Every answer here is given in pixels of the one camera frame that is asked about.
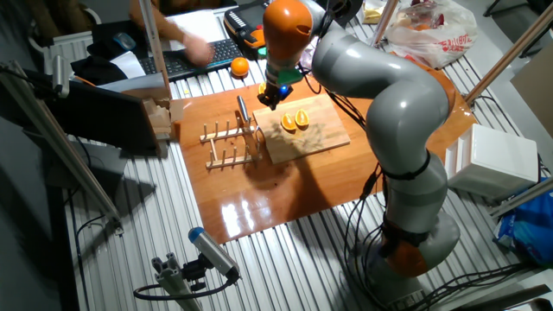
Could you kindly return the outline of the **person hand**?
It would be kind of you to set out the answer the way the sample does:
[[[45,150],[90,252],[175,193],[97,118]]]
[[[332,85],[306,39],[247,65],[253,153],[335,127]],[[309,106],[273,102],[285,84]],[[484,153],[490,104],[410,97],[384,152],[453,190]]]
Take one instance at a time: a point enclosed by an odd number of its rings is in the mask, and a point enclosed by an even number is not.
[[[195,35],[184,35],[182,44],[185,47],[184,54],[197,67],[205,67],[213,60],[213,46],[202,38]]]

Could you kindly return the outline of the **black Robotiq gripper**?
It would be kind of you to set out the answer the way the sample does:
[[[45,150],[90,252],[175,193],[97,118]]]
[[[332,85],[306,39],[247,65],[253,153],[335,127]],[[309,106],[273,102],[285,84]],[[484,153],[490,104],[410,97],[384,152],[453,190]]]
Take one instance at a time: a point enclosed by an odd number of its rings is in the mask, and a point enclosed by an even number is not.
[[[258,87],[257,99],[263,105],[268,106],[272,111],[277,108],[277,105],[284,101],[293,92],[293,86],[274,86],[270,83],[263,82]]]

